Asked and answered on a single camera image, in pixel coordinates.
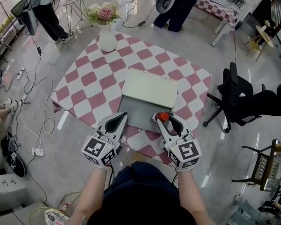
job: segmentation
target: white sneaker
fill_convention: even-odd
[[[17,111],[17,109],[18,109],[18,106],[19,106],[19,104],[18,104],[18,102],[15,100],[15,101],[13,101],[13,103],[9,106],[9,109],[10,109],[10,115],[14,115],[15,114],[15,111]]]
[[[62,40],[62,39],[59,38],[57,41],[55,41],[55,43],[57,44],[57,43],[59,43],[61,40]]]
[[[5,108],[7,108],[12,104],[12,102],[13,102],[12,99],[9,97],[3,105],[5,105]]]
[[[74,38],[74,33],[73,32],[70,32],[69,36],[67,38],[63,38],[62,39],[62,43],[63,44],[66,44],[68,41],[72,40]]]

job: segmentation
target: glossy floor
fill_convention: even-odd
[[[84,0],[86,6],[93,3],[117,0]],[[125,19],[126,12],[130,9],[130,15],[126,26],[135,26],[145,20],[150,13],[156,0],[120,0],[120,14]],[[56,11],[60,24],[67,30],[66,9],[59,7]],[[234,49],[233,34],[230,33],[218,42],[216,47],[210,44],[215,38],[214,30],[219,20],[210,17],[204,24],[202,20],[208,16],[205,12],[193,8],[189,18],[184,23],[182,32],[174,33],[166,29],[152,26],[157,12],[153,9],[146,24],[137,28],[124,28],[121,21],[114,25],[114,29],[131,36],[136,36],[149,41],[177,55],[183,56],[189,61],[199,64],[202,68],[212,74],[212,86],[209,92],[219,96],[216,86],[222,83],[222,72],[229,67],[231,61],[237,60],[238,74],[250,81],[254,91],[261,91],[261,84],[265,84],[267,89],[276,91],[281,83],[281,61],[278,58],[276,48],[267,47],[264,54],[255,63],[256,56],[245,57],[247,49],[244,43],[248,40],[248,35],[243,29],[235,32],[236,53]],[[78,17],[73,15],[73,24],[78,22]],[[87,27],[85,21],[81,21],[77,28]],[[67,43],[55,44],[40,26],[34,40],[42,49],[42,58],[36,68],[36,81],[48,76],[53,80],[53,89],[57,86],[62,76],[75,61],[78,55],[99,33],[99,28],[87,27],[76,31],[76,38]],[[13,51],[6,54],[9,64],[2,63],[2,68],[7,68],[5,82],[8,84],[13,75],[19,71],[23,64],[28,72],[30,83],[34,80],[34,70],[39,56],[36,47],[28,35],[22,35],[13,44]],[[26,75],[20,80],[21,87],[27,82]],[[18,85],[13,83],[11,89],[5,92],[0,90],[0,101],[10,96],[13,99],[21,98],[24,93],[18,92]],[[39,141],[30,132],[38,134],[42,121],[46,100],[51,92],[51,80],[45,79],[37,85],[27,96],[29,105],[25,105],[22,114],[19,114],[17,136],[21,143],[19,154],[25,158],[31,148]],[[212,219],[218,224],[227,223],[230,215],[236,207],[233,197],[242,192],[246,198],[254,205],[260,205],[269,193],[259,191],[258,187],[246,187],[242,183],[232,183],[231,179],[242,177],[246,174],[248,161],[252,153],[241,150],[242,145],[264,148],[271,144],[272,139],[278,138],[281,133],[281,118],[268,117],[254,121],[244,127],[232,124],[229,134],[224,134],[224,115],[220,114],[210,125],[202,127],[202,122],[206,120],[215,110],[214,103],[207,98],[202,113],[201,121],[197,130],[197,138],[201,145],[203,156],[197,163],[193,174],[199,187],[207,210]],[[47,193],[47,204],[56,207],[61,198],[70,192],[80,191],[86,182],[92,169],[92,164],[88,162],[80,152],[81,146],[92,130],[91,127],[78,120],[72,115],[64,115],[64,112],[53,112],[53,106],[49,99],[46,117],[55,119],[55,129],[52,134],[45,134],[42,131],[40,139],[41,148],[44,149],[45,156],[37,157],[30,164],[30,172],[34,178],[42,185]],[[66,116],[64,123],[59,123],[62,116]],[[13,125],[13,133],[16,127],[16,117],[10,121]],[[50,124],[45,124],[46,130],[50,130]],[[120,155],[113,160],[116,173],[122,167],[131,163],[135,158],[135,152],[129,148],[124,148]],[[174,168],[163,165],[152,159],[146,159],[159,167],[162,172],[172,180],[175,175]],[[44,200],[44,194],[40,188],[27,176],[25,178],[29,186],[29,191],[33,199]]]

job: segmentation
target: white cabinet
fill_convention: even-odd
[[[0,175],[0,211],[21,206],[28,199],[26,186],[15,174]]]

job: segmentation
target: white table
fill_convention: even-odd
[[[74,27],[76,27],[76,25],[82,20],[82,15],[84,15],[86,17],[86,15],[82,12],[82,7],[81,7],[81,3],[83,3],[84,5],[84,8],[86,9],[86,6],[84,4],[84,1],[83,0],[60,0],[60,3],[59,3],[59,6],[66,6],[66,11],[67,11],[67,6],[70,6],[71,7],[71,11],[70,11],[70,20],[69,20],[69,17],[68,17],[68,11],[67,11],[67,24],[68,24],[68,27],[69,27],[69,32],[72,31],[72,29]],[[79,12],[75,11],[73,5],[76,6],[76,8],[79,10]],[[71,22],[72,22],[72,11],[74,11],[80,18],[80,20],[75,24],[75,26],[72,27],[71,25]]]

